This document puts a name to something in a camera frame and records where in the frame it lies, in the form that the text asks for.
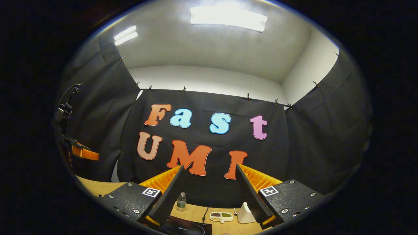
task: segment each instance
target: wooden table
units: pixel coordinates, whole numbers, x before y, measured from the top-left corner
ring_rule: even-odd
[[[124,182],[123,183],[108,183],[108,182],[92,181],[92,180],[84,179],[78,176],[77,178],[91,192],[91,194],[97,197],[99,196],[99,194],[100,195],[108,194],[111,191],[125,184]],[[170,215],[184,219],[184,220],[200,222],[200,223],[202,222],[202,217],[205,214],[206,209],[208,209],[207,207],[186,204],[186,208],[184,211],[178,211],[176,210],[175,206],[176,204],[174,203],[173,209]],[[225,222],[223,224],[221,224],[220,222],[212,221],[209,218],[211,212],[229,212],[231,214],[234,214],[234,209],[209,207],[205,216],[206,217],[205,223],[212,224],[213,235],[221,235],[223,233],[229,233],[230,235],[252,235],[252,234],[257,234],[259,232],[265,231],[265,230],[262,230],[260,225],[256,222],[248,223],[248,224],[240,224],[236,216],[234,216],[233,221]]]

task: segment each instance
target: food container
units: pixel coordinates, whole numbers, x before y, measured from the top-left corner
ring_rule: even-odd
[[[228,212],[212,212],[210,213],[210,220],[224,223],[227,221],[233,221],[234,217],[231,213]]]

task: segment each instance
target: blue letter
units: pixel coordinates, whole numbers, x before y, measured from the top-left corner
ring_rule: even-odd
[[[228,123],[231,122],[231,117],[229,116],[229,114],[217,112],[212,115],[212,118],[210,120],[213,123],[209,126],[210,132],[217,134],[225,134],[226,132],[228,132]]]
[[[175,116],[170,119],[170,124],[173,126],[180,126],[181,128],[188,128],[191,123],[191,111],[188,109],[179,109],[174,112]]]

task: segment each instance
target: white wall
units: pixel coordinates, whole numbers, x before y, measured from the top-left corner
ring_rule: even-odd
[[[311,38],[292,71],[283,81],[285,97],[294,104],[319,83],[334,66],[339,48],[324,34],[312,27]]]
[[[150,66],[129,69],[141,89],[175,89],[234,95],[287,104],[281,84],[240,72],[199,66]]]

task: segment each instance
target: fluorescent light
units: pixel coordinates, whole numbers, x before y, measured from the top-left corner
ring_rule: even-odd
[[[117,40],[118,40],[118,39],[120,39],[121,37],[126,36],[126,35],[128,35],[128,34],[130,34],[130,33],[132,33],[132,32],[135,32],[135,29],[136,29],[136,26],[131,26],[131,27],[129,27],[129,28],[127,28],[127,29],[125,29],[124,31],[122,31],[122,32],[118,33],[118,34],[115,36],[115,40],[117,41]]]
[[[136,38],[136,37],[138,37],[138,34],[136,32],[131,33],[131,34],[128,34],[125,37],[123,37],[123,38],[121,38],[119,40],[116,40],[115,45],[118,46],[118,45],[120,45],[120,44],[122,44],[122,43],[124,43],[124,42],[126,42],[128,40],[131,40],[133,38]]]
[[[190,8],[190,24],[216,24],[263,32],[267,16],[232,6],[201,6]]]

